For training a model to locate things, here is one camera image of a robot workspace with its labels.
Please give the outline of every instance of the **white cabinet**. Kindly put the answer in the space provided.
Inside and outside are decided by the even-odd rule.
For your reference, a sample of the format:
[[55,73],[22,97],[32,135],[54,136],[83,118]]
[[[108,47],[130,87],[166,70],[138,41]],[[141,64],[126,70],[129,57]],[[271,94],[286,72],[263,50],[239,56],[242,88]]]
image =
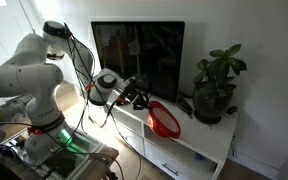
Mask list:
[[[109,104],[116,98],[113,93]],[[147,110],[135,111],[132,105],[114,106],[112,113],[126,141],[175,179],[217,179],[226,161],[237,115],[224,116],[210,127],[190,119],[174,103],[156,97],[151,100],[159,101],[175,116],[182,131],[180,137],[170,139],[154,134],[147,124]]]

